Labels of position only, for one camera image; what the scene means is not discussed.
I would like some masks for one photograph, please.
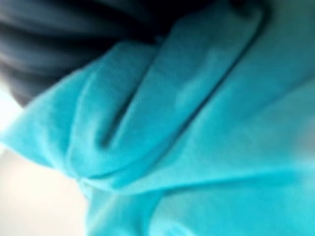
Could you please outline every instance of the turquoise fabric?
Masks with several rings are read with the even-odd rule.
[[[119,43],[1,141],[79,182],[90,236],[315,236],[315,1],[270,9]]]

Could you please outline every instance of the knit fabric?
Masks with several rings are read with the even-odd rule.
[[[315,2],[270,10],[222,0],[119,43],[1,141],[77,179],[89,236],[314,236]]]

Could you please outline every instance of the turquoise cloth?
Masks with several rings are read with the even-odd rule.
[[[315,1],[270,4],[117,44],[1,141],[79,182],[90,236],[315,236]]]

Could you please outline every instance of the black fabric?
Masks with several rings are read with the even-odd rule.
[[[25,106],[118,40],[148,43],[210,0],[0,0],[0,77]]]

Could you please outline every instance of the turquoise shirt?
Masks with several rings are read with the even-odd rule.
[[[75,178],[89,236],[315,236],[315,1],[219,0],[121,42],[1,135]]]

